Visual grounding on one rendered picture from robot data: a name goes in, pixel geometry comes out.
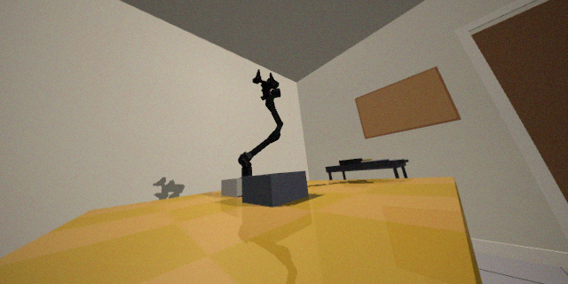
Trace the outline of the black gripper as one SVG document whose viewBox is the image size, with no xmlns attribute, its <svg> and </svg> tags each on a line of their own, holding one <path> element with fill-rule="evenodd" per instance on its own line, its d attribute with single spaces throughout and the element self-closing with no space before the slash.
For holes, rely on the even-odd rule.
<svg viewBox="0 0 568 284">
<path fill-rule="evenodd" d="M 271 89 L 276 89 L 279 86 L 279 83 L 277 81 L 274 80 L 272 73 L 270 73 L 270 82 L 268 83 L 267 81 L 263 81 L 262 76 L 260 75 L 260 70 L 257 70 L 256 73 L 256 77 L 254 79 L 252 79 L 253 83 L 259 84 L 261 83 L 262 86 L 262 92 L 263 93 L 269 93 L 271 91 Z"/>
</svg>

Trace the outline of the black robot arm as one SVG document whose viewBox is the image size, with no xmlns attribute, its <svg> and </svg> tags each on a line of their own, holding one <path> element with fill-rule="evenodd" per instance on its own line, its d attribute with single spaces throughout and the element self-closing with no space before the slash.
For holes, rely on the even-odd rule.
<svg viewBox="0 0 568 284">
<path fill-rule="evenodd" d="M 241 154 L 241 156 L 238 159 L 238 163 L 242 167 L 241 168 L 241 176 L 242 177 L 252 176 L 252 167 L 251 167 L 252 164 L 249 161 L 256 154 L 258 154 L 261 150 L 263 150 L 265 147 L 267 147 L 269 144 L 271 144 L 272 142 L 274 142 L 274 141 L 276 141 L 280 138 L 280 130 L 281 130 L 281 127 L 283 126 L 283 122 L 280 119 L 280 116 L 279 116 L 279 114 L 278 114 L 278 112 L 275 108 L 275 105 L 274 105 L 274 98 L 279 98 L 280 96 L 281 96 L 280 95 L 280 88 L 278 88 L 278 89 L 273 89 L 269 93 L 263 93 L 263 96 L 260 97 L 261 100 L 265 100 L 265 105 L 271 111 L 272 116 L 273 116 L 273 118 L 274 118 L 274 120 L 277 124 L 277 127 L 265 141 L 263 141 L 261 144 L 256 146 L 250 152 L 246 153 L 246 151 L 245 151 L 243 154 Z"/>
</svg>

